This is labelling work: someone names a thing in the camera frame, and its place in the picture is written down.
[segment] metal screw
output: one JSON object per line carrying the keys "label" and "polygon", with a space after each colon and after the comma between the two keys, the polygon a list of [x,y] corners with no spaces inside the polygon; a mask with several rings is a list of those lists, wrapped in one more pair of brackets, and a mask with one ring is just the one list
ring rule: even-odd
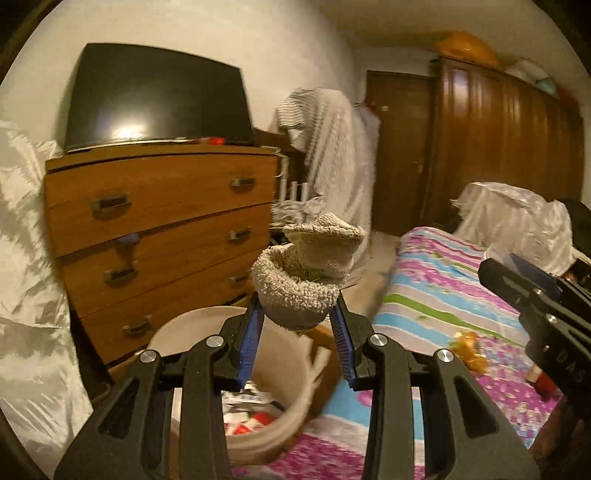
{"label": "metal screw", "polygon": [[207,340],[205,340],[205,343],[211,348],[217,348],[223,345],[223,337],[220,335],[212,335],[211,337],[208,337]]}
{"label": "metal screw", "polygon": [[388,337],[382,335],[381,333],[374,333],[371,337],[369,337],[369,341],[376,346],[384,346],[386,343],[388,343]]}
{"label": "metal screw", "polygon": [[453,360],[453,353],[451,353],[449,350],[442,349],[437,352],[437,357],[442,362],[445,362],[448,364],[449,362],[451,362]]}
{"label": "metal screw", "polygon": [[143,364],[150,364],[154,360],[156,360],[157,356],[158,356],[158,354],[156,353],[156,351],[146,350],[145,352],[142,352],[141,355],[139,356],[139,361],[142,362]]}

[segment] dresser drawer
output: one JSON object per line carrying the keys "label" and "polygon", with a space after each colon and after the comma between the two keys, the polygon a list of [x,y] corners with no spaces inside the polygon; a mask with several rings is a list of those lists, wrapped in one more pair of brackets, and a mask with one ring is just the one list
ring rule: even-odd
{"label": "dresser drawer", "polygon": [[111,305],[81,319],[106,364],[146,345],[167,321],[201,307],[221,305],[252,289],[250,267],[258,249],[215,267]]}
{"label": "dresser drawer", "polygon": [[269,204],[218,213],[116,240],[60,258],[80,318],[269,244]]}
{"label": "dresser drawer", "polygon": [[71,168],[45,177],[54,255],[211,213],[269,203],[275,157],[167,155]]}

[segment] wooden door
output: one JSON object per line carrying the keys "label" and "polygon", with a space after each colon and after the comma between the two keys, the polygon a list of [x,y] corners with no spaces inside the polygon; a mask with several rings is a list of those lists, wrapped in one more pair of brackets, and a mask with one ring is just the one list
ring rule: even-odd
{"label": "wooden door", "polygon": [[368,72],[366,103],[381,120],[372,228],[402,235],[416,225],[431,125],[429,77]]}

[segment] drawer handle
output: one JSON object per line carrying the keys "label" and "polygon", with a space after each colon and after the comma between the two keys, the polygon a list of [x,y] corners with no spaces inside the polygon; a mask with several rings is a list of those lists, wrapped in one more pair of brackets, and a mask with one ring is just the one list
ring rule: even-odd
{"label": "drawer handle", "polygon": [[230,232],[229,239],[231,242],[235,242],[238,240],[246,240],[248,237],[251,236],[251,229],[245,228],[244,230],[240,230],[237,232]]}
{"label": "drawer handle", "polygon": [[123,278],[128,278],[132,275],[136,275],[137,272],[138,269],[135,268],[135,264],[129,265],[127,267],[119,268],[118,270],[107,270],[103,275],[103,279],[105,283],[111,283],[116,280],[122,280]]}
{"label": "drawer handle", "polygon": [[119,195],[114,195],[112,197],[101,198],[95,200],[91,204],[93,212],[102,212],[103,210],[120,207],[122,205],[131,205],[129,194],[121,193]]}
{"label": "drawer handle", "polygon": [[236,275],[235,277],[231,277],[230,278],[230,283],[232,285],[236,285],[237,283],[243,282],[248,280],[248,272],[246,272],[244,275]]}
{"label": "drawer handle", "polygon": [[254,185],[256,180],[254,177],[249,177],[247,179],[232,179],[230,181],[230,187],[244,187],[247,185]]}
{"label": "drawer handle", "polygon": [[152,316],[146,315],[142,320],[123,327],[123,335],[129,338],[139,338],[152,328]]}

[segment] ceiling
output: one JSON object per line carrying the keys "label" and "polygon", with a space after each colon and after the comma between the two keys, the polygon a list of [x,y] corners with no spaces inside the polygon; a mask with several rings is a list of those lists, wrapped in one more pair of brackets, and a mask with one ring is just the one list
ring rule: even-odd
{"label": "ceiling", "polygon": [[352,48],[417,47],[465,30],[487,42],[503,63],[534,60],[577,97],[591,79],[569,41],[532,0],[311,0]]}

